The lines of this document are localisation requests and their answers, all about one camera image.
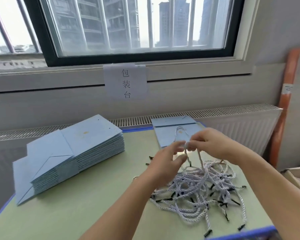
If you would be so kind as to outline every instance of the pipe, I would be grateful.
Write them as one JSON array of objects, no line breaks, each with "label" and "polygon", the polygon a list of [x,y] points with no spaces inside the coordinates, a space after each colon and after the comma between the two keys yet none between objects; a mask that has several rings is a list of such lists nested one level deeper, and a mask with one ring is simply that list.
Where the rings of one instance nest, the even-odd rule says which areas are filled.
[{"label": "pipe", "polygon": [[271,149],[269,163],[276,168],[278,164],[279,151],[284,134],[284,125],[287,118],[288,107],[291,99],[291,89],[293,87],[294,78],[298,66],[300,56],[300,48],[292,49],[288,54],[288,60],[284,71],[283,85],[279,101],[279,108],[282,108],[281,115],[278,119],[277,125],[273,131],[271,138]]}]

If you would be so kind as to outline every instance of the radiator grille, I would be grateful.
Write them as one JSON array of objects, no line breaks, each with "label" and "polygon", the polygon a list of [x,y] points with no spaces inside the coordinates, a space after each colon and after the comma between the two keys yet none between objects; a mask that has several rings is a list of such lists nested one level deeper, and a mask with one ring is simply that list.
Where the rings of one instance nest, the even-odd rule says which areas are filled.
[{"label": "radiator grille", "polygon": [[[253,104],[178,113],[164,113],[149,116],[129,117],[109,121],[122,129],[127,129],[147,125],[150,126],[152,118],[189,115],[190,117],[194,118],[197,121],[201,121],[209,127],[220,130],[224,134],[244,145],[247,145],[247,143],[248,145],[250,145],[253,141],[252,138],[256,137],[258,138],[258,140],[260,140],[260,135],[262,134],[261,129],[266,130],[266,135],[264,135],[265,133],[263,133],[261,139],[265,139],[265,137],[269,137],[271,135],[280,112],[281,109],[277,108],[276,106],[268,104]],[[245,116],[253,115],[254,113],[258,114],[253,117],[249,117],[248,119],[244,119]],[[266,117],[260,119],[260,115],[266,115]],[[70,125],[72,124],[0,131],[0,141],[40,137],[57,129],[64,129]],[[253,144],[253,146],[257,146],[258,148],[265,147],[264,145],[260,146],[260,144],[262,143],[259,141],[257,143],[253,141]]]}]

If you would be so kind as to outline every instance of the right hand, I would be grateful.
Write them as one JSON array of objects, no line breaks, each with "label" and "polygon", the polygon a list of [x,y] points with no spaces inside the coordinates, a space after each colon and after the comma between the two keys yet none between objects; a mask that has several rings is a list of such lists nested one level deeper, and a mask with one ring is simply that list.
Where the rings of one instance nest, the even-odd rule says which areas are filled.
[{"label": "right hand", "polygon": [[195,151],[196,149],[236,165],[239,164],[239,160],[246,154],[254,153],[244,145],[212,128],[201,130],[190,138],[188,150]]}]

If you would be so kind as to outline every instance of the sky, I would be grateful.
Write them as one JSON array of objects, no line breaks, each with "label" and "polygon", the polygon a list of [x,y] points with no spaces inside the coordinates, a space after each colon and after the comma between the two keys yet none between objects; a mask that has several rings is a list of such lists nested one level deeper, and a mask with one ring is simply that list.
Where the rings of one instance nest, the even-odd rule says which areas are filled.
[{"label": "sky", "polygon": [[[159,3],[168,2],[169,0],[152,0],[152,28],[154,35],[154,43],[159,41]],[[203,0],[196,0],[194,12],[194,28],[193,39],[198,40],[200,36],[201,16],[203,10]],[[139,10],[139,31],[140,31],[140,46],[149,47],[148,36],[148,12],[147,0],[138,0]],[[16,0],[0,0],[0,17],[11,39],[12,45],[32,44],[28,34],[26,25],[19,11]],[[5,45],[5,42],[0,33],[0,45]]]}]

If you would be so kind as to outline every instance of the table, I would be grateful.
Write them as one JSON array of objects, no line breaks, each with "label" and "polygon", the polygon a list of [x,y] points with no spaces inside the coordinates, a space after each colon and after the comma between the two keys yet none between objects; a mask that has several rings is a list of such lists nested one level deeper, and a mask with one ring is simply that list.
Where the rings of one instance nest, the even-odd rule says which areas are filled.
[{"label": "table", "polygon": [[[131,179],[140,175],[159,149],[152,127],[124,131],[125,152],[108,158],[76,176],[16,206],[14,198],[0,212],[0,240],[77,240],[125,191]],[[201,152],[203,160],[211,157]],[[200,166],[197,153],[189,154]],[[229,207],[230,222],[216,206],[209,210],[211,239],[226,240],[260,236],[275,231],[268,215],[252,192],[241,169],[234,165],[235,185],[246,185],[240,194],[246,205],[248,223],[242,232],[241,208]],[[172,212],[159,210],[151,202],[145,206],[134,240],[202,240],[206,222],[188,225]]]}]

